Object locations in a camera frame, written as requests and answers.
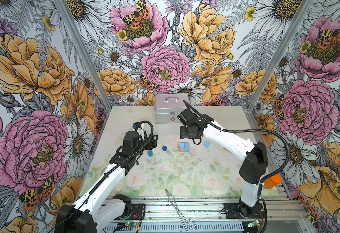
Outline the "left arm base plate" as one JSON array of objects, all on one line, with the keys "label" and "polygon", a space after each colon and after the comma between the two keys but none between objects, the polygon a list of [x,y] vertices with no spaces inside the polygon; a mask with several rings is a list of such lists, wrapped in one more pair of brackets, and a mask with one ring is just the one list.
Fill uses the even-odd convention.
[{"label": "left arm base plate", "polygon": [[144,220],[146,214],[146,204],[134,203],[131,205],[129,220]]}]

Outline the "blue rectangular block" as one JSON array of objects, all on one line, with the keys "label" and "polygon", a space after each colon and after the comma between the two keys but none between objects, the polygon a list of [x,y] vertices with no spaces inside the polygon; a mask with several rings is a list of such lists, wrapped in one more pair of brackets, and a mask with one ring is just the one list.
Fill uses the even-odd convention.
[{"label": "blue rectangular block", "polygon": [[189,152],[189,144],[184,143],[184,152]]}]

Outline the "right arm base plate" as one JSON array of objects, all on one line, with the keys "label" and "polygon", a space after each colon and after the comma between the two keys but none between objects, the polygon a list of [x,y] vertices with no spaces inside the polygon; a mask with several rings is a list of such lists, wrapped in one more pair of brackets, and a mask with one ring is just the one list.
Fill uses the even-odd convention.
[{"label": "right arm base plate", "polygon": [[224,203],[220,213],[227,219],[263,219],[266,217],[266,210],[260,202],[257,202],[253,207],[244,203]]}]

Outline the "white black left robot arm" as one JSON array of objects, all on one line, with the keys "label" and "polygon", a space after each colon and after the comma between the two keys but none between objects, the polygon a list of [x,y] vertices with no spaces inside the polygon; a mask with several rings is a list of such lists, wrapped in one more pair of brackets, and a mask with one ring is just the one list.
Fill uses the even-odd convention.
[{"label": "white black left robot arm", "polygon": [[111,221],[128,216],[131,212],[131,198],[115,195],[105,204],[105,200],[129,171],[138,165],[139,157],[146,150],[157,146],[158,136],[154,134],[151,122],[135,122],[128,131],[108,167],[95,184],[72,205],[63,206],[57,216],[52,233],[100,233]]}]

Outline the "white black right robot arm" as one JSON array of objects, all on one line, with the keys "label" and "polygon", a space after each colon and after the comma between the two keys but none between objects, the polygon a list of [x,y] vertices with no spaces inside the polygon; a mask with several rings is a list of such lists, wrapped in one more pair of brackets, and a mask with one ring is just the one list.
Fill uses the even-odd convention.
[{"label": "white black right robot arm", "polygon": [[[244,218],[251,217],[262,201],[261,192],[265,182],[282,172],[289,162],[290,146],[288,141],[278,133],[266,129],[228,130],[210,116],[201,114],[187,101],[183,102],[186,109],[178,115],[178,119],[182,123],[180,138],[192,141],[202,140],[202,138],[210,139],[230,151],[242,162],[239,175],[243,179],[243,191],[235,213]],[[262,142],[253,143],[238,136],[239,133],[250,132],[272,134],[284,144],[283,164],[270,174],[266,174],[268,167],[266,146]]]}]

